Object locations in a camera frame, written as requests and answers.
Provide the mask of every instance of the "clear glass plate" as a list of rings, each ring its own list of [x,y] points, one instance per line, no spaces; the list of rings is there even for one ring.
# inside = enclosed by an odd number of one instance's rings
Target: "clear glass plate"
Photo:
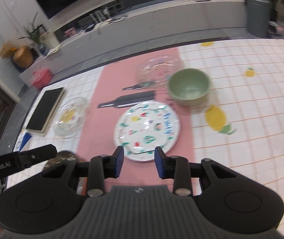
[[[56,135],[65,137],[77,130],[85,118],[87,101],[77,97],[64,104],[58,111],[53,123]]]
[[[153,57],[139,67],[138,81],[144,87],[165,88],[171,75],[182,68],[179,58],[169,55]]]

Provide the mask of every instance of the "gold vase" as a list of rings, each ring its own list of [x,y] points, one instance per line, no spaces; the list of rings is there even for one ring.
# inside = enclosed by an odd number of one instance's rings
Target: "gold vase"
[[[28,46],[21,46],[15,52],[13,61],[21,68],[28,68],[33,63],[33,56]]]

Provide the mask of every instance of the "glass bowl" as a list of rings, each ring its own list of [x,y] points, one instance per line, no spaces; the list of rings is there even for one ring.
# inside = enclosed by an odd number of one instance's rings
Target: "glass bowl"
[[[183,63],[177,57],[161,55],[153,57],[138,69],[138,81],[143,87],[165,88],[172,74],[181,70]]]
[[[49,161],[47,161],[46,165],[43,167],[43,170],[49,169],[52,166],[55,166],[56,164],[59,164],[60,162],[69,159],[69,161],[72,161],[74,159],[78,160],[79,157],[69,151],[60,151],[57,153],[57,156],[55,158],[51,158]]]
[[[69,100],[64,104],[59,109],[53,123],[55,134],[65,137],[76,131],[84,121],[86,107],[86,99],[81,97]]]

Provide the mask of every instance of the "floor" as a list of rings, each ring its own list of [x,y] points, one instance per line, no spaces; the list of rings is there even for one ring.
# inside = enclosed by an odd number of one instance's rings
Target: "floor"
[[[284,28],[284,22],[278,22],[278,24],[282,28]],[[94,57],[77,65],[74,65],[64,71],[55,74],[50,84],[74,76],[76,74],[97,68],[99,66],[112,63],[114,61],[118,61],[127,57],[135,56],[146,52],[151,52],[154,50],[165,49],[177,45],[201,43],[204,41],[251,38],[259,37],[250,34],[246,28],[223,28],[194,31],[152,39],[146,42],[141,42],[131,46],[123,47],[121,49],[105,53],[103,55]],[[284,39],[284,34],[283,36],[272,35],[271,38]],[[38,91],[34,87],[25,88],[21,91],[21,100],[16,104],[0,140],[0,155],[12,152],[14,143],[18,137],[23,121],[37,94]]]

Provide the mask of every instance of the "gray trash can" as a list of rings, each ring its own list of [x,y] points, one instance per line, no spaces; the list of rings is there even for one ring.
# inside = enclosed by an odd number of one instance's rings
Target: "gray trash can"
[[[258,37],[266,37],[270,17],[269,0],[247,1],[247,29]]]

